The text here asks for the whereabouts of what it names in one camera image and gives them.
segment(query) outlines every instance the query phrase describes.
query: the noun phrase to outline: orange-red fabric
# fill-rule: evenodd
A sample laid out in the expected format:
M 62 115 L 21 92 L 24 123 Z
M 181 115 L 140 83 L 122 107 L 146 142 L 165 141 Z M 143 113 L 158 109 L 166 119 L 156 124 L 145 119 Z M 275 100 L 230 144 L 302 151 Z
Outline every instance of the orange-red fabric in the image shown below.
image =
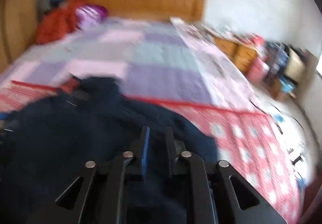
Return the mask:
M 85 5 L 84 0 L 70 1 L 65 8 L 58 8 L 44 17 L 37 30 L 37 44 L 62 39 L 77 28 L 76 9 Z

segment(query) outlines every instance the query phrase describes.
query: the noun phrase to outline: dark clothing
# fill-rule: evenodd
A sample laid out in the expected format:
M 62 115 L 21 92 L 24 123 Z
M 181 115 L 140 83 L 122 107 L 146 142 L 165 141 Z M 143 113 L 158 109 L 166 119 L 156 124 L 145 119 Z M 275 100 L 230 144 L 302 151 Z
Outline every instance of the dark clothing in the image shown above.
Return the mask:
M 170 126 L 174 138 L 205 161 L 217 161 L 213 138 L 183 116 L 152 104 L 129 100 L 112 78 L 89 78 L 79 89 L 86 99 L 60 93 L 12 112 L 0 136 L 1 223 L 24 223 L 30 213 L 64 186 L 86 161 L 111 160 L 139 139 Z

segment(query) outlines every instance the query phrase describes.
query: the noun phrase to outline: pink container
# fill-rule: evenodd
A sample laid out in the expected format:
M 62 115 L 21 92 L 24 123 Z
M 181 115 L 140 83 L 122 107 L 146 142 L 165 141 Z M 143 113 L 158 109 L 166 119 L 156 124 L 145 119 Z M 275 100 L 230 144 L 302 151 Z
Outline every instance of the pink container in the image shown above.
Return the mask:
M 246 78 L 251 83 L 261 83 L 269 71 L 269 66 L 260 58 L 254 60 L 252 66 L 247 72 Z

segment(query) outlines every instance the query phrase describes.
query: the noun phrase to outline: screw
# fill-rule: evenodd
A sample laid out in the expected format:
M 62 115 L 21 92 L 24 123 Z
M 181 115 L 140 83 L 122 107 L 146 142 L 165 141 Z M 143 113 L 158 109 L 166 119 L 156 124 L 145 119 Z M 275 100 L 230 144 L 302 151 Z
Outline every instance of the screw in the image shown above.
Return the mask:
M 189 158 L 191 157 L 191 152 L 190 151 L 183 151 L 181 152 L 181 156 L 183 156 L 184 158 Z
M 226 168 L 229 166 L 229 163 L 227 161 L 219 161 L 219 166 L 222 168 Z
M 96 166 L 96 163 L 94 161 L 87 161 L 85 163 L 85 166 L 89 169 L 94 168 Z
M 131 152 L 131 151 L 123 152 L 123 157 L 131 158 L 131 157 L 133 157 L 133 152 Z

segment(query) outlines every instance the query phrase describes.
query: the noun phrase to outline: red trim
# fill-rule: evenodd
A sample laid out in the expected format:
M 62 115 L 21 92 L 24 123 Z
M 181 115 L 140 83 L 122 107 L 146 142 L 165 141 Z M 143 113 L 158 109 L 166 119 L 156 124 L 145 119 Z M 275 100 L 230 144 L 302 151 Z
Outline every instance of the red trim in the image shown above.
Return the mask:
M 44 85 L 36 85 L 36 84 L 30 84 L 30 83 L 25 83 L 25 82 L 20 82 L 20 81 L 11 81 L 12 84 L 15 85 L 20 85 L 20 86 L 25 86 L 25 87 L 30 87 L 33 89 L 44 89 L 44 90 L 51 90 L 53 92 L 57 92 L 58 88 L 50 87 L 50 86 L 44 86 Z
M 142 102 L 147 102 L 151 104 L 169 104 L 169 105 L 178 105 L 178 106 L 188 106 L 188 107 L 194 107 L 197 109 L 211 109 L 211 110 L 218 110 L 218 111 L 226 111 L 229 113 L 233 114 L 248 114 L 248 115 L 261 115 L 261 116 L 267 116 L 267 114 L 263 112 L 254 112 L 254 111 L 248 111 L 248 110 L 243 110 L 243 111 L 238 111 L 238 110 L 229 110 L 229 109 L 223 109 L 223 108 L 218 108 L 214 107 L 211 105 L 206 105 L 206 104 L 199 104 L 195 102 L 185 102 L 185 101 L 175 101 L 175 100 L 162 100 L 162 99 L 154 99 L 151 97 L 138 97 L 138 96 L 125 96 L 128 97 L 129 99 L 132 100 L 137 100 L 137 101 L 142 101 Z

